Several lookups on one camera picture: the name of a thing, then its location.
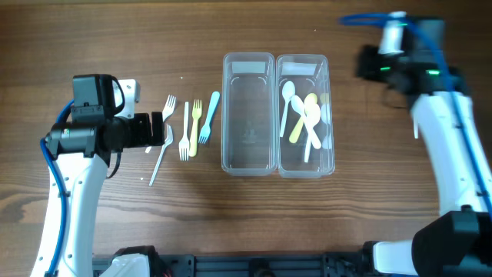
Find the yellow plastic spoon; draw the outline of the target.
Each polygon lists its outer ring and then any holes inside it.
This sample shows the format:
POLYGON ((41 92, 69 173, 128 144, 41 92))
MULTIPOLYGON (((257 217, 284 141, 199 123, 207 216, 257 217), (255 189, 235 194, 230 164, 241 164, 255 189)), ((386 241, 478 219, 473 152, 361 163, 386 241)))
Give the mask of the yellow plastic spoon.
MULTIPOLYGON (((308 94, 304 98, 304 113, 307 115, 309 113, 310 107, 315 104, 317 104, 317 95, 315 93, 308 94)), ((295 124, 289 136, 290 143, 295 144, 298 141, 303 125, 304 125, 303 120, 301 118, 298 119, 297 123, 295 124)))

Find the white spoon thin handle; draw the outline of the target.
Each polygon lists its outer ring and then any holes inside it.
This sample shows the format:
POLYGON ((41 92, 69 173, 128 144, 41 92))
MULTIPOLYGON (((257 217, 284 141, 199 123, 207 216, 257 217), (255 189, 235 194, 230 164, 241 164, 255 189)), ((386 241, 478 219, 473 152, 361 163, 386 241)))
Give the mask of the white spoon thin handle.
POLYGON ((288 116, 288 105, 291 101, 291 98, 295 95, 295 85, 292 81, 285 82, 282 88, 282 97, 284 99, 284 109, 281 118, 281 126, 280 126, 280 137, 284 136, 284 131, 286 127, 286 121, 288 116))

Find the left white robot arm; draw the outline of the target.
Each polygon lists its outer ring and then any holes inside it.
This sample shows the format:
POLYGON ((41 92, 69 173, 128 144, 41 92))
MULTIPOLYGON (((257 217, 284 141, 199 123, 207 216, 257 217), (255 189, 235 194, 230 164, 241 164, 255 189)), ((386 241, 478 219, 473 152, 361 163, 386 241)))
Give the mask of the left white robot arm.
POLYGON ((101 188, 118 165, 113 154, 162 145, 161 112, 137 113, 140 85, 113 75, 76 75, 73 98, 40 141, 50 184, 33 276, 91 276, 101 188))

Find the yellow plastic fork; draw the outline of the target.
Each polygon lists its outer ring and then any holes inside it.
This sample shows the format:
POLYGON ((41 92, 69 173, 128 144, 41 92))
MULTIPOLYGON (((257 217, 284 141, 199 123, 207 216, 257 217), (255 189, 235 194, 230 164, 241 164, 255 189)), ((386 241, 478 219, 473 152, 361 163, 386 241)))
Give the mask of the yellow plastic fork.
POLYGON ((202 103, 201 100, 195 99, 192 109, 192 127, 190 137, 189 156, 195 157, 198 149, 198 122, 202 115, 202 103))

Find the light blue plastic fork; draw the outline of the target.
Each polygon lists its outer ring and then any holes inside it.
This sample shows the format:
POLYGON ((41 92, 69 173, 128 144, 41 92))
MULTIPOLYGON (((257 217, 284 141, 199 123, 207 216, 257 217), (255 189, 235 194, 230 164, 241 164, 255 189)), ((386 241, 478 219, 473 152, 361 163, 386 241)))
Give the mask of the light blue plastic fork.
POLYGON ((205 144, 210 137, 211 121, 212 121, 212 118, 214 116, 215 110, 218 106, 219 100, 220 100, 220 92, 218 92, 218 91, 213 92, 211 94, 211 99, 209 102, 208 112, 207 112, 207 115, 205 118, 205 122, 204 122, 204 125, 202 126, 200 134, 199 134, 198 142, 200 144, 205 144))

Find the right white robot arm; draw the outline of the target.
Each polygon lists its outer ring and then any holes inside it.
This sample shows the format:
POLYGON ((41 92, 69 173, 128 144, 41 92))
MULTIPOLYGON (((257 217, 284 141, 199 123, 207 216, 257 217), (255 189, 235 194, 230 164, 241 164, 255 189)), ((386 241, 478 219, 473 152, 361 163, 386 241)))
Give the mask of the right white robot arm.
POLYGON ((357 75, 401 92, 424 140, 439 196, 438 218, 408 240, 366 242, 363 275, 489 276, 491 171, 477 134, 472 100, 461 73, 441 50, 444 22, 405 12, 350 15, 345 25, 382 29, 365 46, 357 75))

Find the translucent white plastic spoon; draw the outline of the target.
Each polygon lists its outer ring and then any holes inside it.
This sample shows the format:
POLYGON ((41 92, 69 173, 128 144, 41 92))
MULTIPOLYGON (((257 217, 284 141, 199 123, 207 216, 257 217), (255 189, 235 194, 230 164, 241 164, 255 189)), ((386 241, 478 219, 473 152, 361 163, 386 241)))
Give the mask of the translucent white plastic spoon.
POLYGON ((419 128, 416 118, 413 118, 413 130, 414 130, 414 138, 419 138, 419 128))

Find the white spoon thick handle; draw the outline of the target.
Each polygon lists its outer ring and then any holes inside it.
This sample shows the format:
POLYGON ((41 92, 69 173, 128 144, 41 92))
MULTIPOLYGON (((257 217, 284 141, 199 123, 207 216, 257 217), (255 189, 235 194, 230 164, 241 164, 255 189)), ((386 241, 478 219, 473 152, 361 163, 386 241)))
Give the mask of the white spoon thick handle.
POLYGON ((310 157, 311 148, 319 149, 321 142, 314 130, 314 127, 321 120, 321 108, 318 104, 305 105, 305 115, 307 119, 307 141, 304 150, 304 163, 307 163, 310 157))

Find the translucent white plastic fork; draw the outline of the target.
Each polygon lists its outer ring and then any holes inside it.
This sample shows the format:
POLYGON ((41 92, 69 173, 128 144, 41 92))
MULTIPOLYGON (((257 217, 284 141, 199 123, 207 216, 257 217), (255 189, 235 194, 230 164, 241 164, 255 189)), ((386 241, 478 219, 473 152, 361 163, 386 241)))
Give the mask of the translucent white plastic fork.
POLYGON ((164 153, 165 153, 166 148, 168 146, 170 146, 172 144, 172 142, 174 141, 172 127, 169 124, 165 124, 165 128, 166 128, 165 141, 164 141, 163 146, 161 147, 161 151, 160 151, 160 154, 158 156, 158 160, 156 162, 154 171, 152 173, 152 176, 151 176, 151 179, 150 179, 150 182, 149 182, 149 185, 150 186, 153 186, 153 184, 155 182, 155 179, 157 177, 158 170, 160 168, 160 165, 161 165, 162 159, 164 157, 164 153))

